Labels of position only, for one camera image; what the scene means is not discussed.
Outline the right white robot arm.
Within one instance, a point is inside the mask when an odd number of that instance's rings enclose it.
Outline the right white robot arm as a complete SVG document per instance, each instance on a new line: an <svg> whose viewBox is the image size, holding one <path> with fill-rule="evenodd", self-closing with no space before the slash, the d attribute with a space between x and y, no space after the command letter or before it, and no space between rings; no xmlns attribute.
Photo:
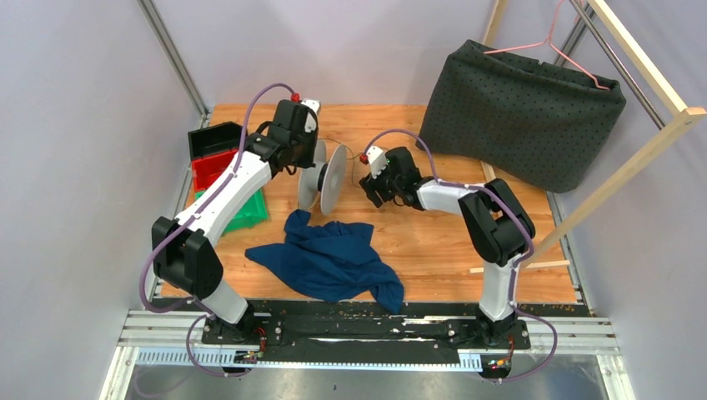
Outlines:
<svg viewBox="0 0 707 400"><path fill-rule="evenodd" d="M508 338L518 314L514 309L519 262L532 250L535 228L502 179L463 185L423 177L406 147L384 151L372 146L360 155L369 174L360 186L375 207L400 200L420 211L463 218L474 250L483 260L482 297L473 331L488 347Z"/></svg>

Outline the black plastic bin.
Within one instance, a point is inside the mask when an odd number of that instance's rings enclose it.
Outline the black plastic bin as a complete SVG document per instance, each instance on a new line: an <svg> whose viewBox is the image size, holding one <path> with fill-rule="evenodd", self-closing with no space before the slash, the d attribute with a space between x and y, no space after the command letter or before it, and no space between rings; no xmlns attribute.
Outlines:
<svg viewBox="0 0 707 400"><path fill-rule="evenodd" d="M188 148L192 161L227 152L238 147L243 126L235 122L222 122L188 132Z"/></svg>

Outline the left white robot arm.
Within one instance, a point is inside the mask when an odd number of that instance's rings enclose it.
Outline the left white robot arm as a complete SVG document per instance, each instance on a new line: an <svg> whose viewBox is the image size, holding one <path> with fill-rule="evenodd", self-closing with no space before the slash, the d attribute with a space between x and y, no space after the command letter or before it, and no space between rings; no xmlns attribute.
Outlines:
<svg viewBox="0 0 707 400"><path fill-rule="evenodd" d="M275 175L313 166L320 109L318 100L280 101L260 131L242 134L233 161L202 197L152 226L153 273L191 295L235 343L253 337L254 309L227 283L215 247L228 222Z"/></svg>

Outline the white cable spool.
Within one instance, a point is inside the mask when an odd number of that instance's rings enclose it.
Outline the white cable spool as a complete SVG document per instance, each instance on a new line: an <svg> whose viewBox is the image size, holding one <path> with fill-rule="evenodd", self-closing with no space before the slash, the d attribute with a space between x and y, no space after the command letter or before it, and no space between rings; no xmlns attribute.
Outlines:
<svg viewBox="0 0 707 400"><path fill-rule="evenodd" d="M335 209L342 190L347 168L347 148L339 144L328 157L326 142L319 139L313 162L313 167L305 168L300 174L298 207L309 210L318 203L321 213L329 215Z"/></svg>

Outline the dark dotted fabric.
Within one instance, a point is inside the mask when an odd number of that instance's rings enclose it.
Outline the dark dotted fabric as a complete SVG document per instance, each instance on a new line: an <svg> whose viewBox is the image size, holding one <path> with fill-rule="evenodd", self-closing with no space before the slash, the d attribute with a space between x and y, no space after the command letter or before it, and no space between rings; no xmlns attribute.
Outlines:
<svg viewBox="0 0 707 400"><path fill-rule="evenodd" d="M553 193L575 190L624 111L618 81L468 40L450 53L419 136Z"/></svg>

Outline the aluminium rail frame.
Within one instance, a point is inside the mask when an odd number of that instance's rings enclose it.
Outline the aluminium rail frame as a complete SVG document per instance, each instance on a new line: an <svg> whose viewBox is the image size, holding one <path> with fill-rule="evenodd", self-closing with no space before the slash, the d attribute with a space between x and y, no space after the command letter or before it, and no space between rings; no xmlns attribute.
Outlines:
<svg viewBox="0 0 707 400"><path fill-rule="evenodd" d="M197 312L131 311L123 326L104 399L128 393L138 365L219 368L236 374L250 368L342 369L498 373L505 383L513 357L528 355L535 374L562 355L588 356L612 399L634 397L609 321L599 317L520 318L500 337L485 340L471 317L366 316L259 313L247 337Z"/></svg>

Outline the wooden frame rack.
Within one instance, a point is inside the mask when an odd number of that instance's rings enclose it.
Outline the wooden frame rack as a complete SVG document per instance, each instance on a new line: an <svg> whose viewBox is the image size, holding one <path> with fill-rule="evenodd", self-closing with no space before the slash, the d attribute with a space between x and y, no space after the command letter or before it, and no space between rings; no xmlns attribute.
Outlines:
<svg viewBox="0 0 707 400"><path fill-rule="evenodd" d="M706 179L705 169L687 172L687 165L672 167L674 159L663 153L706 119L706 108L691 107L675 89L669 77L646 52L649 42L640 42L632 28L642 27L665 36L665 45L677 45L696 55L706 51L706 26L696 28L696 36L673 34L670 18L689 10L706 10L703 1L575 1L575 25L558 50L559 64L580 45L581 33L591 32L597 45L633 95L634 117L624 125L624 135L637 129L635 123L648 118L655 133L645 135L644 145L625 161L615 162L616 170L597 182L593 192L570 211L560 210L559 222L535 246L523 268L550 267L543 256L614 195L624 213L613 211L614 230L595 232L590 254L630 265L674 266L680 262L704 262L706 252L705 191L690 189Z"/></svg>

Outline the green plastic bin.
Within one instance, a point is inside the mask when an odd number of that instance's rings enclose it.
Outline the green plastic bin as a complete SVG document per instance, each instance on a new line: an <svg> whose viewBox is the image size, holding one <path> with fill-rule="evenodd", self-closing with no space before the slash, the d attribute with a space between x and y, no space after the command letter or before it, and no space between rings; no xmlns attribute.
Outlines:
<svg viewBox="0 0 707 400"><path fill-rule="evenodd" d="M263 190L259 189L235 214L235 216L227 224L223 234L241 229L253 228L267 220L267 205L263 195Z"/></svg>

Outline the red plastic bin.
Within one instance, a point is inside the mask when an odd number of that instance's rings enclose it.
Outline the red plastic bin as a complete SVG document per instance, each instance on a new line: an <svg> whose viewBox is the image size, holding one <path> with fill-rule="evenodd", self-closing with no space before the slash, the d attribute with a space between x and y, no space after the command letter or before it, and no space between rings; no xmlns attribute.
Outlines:
<svg viewBox="0 0 707 400"><path fill-rule="evenodd" d="M192 160L194 191L207 190L227 169L237 152L237 149L230 149Z"/></svg>

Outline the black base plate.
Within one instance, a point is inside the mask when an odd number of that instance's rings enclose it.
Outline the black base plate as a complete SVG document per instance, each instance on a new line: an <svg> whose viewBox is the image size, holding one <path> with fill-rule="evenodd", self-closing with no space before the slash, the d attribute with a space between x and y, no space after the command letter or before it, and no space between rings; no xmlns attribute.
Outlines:
<svg viewBox="0 0 707 400"><path fill-rule="evenodd" d="M459 351L498 351L506 357L528 350L527 325L516 321L505 338L487 343L476 337L475 303L412 302L399 313L376 302L253 300L255 330L243 341L209 318L176 331L179 346L263 348L263 361L337 364L451 365Z"/></svg>

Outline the blue cloth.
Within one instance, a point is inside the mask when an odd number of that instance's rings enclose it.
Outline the blue cloth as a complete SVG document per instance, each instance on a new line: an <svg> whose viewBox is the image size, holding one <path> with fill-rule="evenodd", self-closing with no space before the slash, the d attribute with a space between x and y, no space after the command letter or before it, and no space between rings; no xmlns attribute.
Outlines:
<svg viewBox="0 0 707 400"><path fill-rule="evenodd" d="M245 257L267 268L295 292L337 303L369 292L383 309L398 313L404 285L371 246L374 226L365 222L309 224L312 214L291 212L284 241L245 250Z"/></svg>

